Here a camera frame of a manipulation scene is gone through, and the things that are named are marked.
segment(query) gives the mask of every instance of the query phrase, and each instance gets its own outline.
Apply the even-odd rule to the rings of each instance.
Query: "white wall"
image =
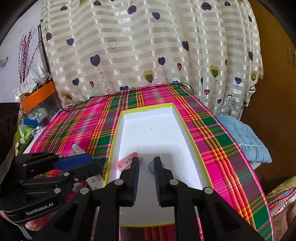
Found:
[[[14,102],[13,89],[20,84],[18,54],[20,50],[20,41],[23,34],[30,32],[31,28],[36,29],[34,36],[37,43],[37,26],[40,23],[42,0],[36,2],[11,28],[2,45],[0,46],[0,59],[8,57],[8,62],[4,68],[0,67],[0,102]],[[37,54],[34,65],[42,65],[40,54]]]

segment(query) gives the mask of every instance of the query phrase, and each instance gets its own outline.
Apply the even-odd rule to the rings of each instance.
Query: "blue cushion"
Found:
[[[271,162],[268,149],[248,125],[229,115],[217,115],[216,118],[232,135],[249,162]]]

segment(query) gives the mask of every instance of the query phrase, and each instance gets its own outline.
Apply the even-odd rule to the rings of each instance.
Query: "pink object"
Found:
[[[124,169],[126,169],[127,167],[129,167],[131,165],[131,160],[127,160],[128,158],[132,158],[132,157],[138,157],[139,153],[137,152],[133,152],[129,155],[127,155],[126,157],[122,158],[121,160],[119,160],[116,163],[116,168],[120,171],[123,171]]]

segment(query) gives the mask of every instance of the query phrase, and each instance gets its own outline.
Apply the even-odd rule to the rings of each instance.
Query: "plaid tablecloth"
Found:
[[[213,114],[186,88],[151,85],[96,97],[62,111],[47,126],[30,152],[68,156],[76,142],[104,167],[122,110],[174,103],[183,117],[208,170],[214,189],[266,240],[272,225],[260,183],[243,152]],[[121,229],[122,240],[174,240],[174,226]]]

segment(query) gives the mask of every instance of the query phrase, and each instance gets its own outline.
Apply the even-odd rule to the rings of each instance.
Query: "orange box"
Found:
[[[39,103],[44,101],[50,95],[56,92],[54,82],[49,82],[47,85],[42,86],[40,89],[36,90],[34,93],[30,94],[26,99],[24,99],[22,103],[22,107],[24,112],[31,110]]]

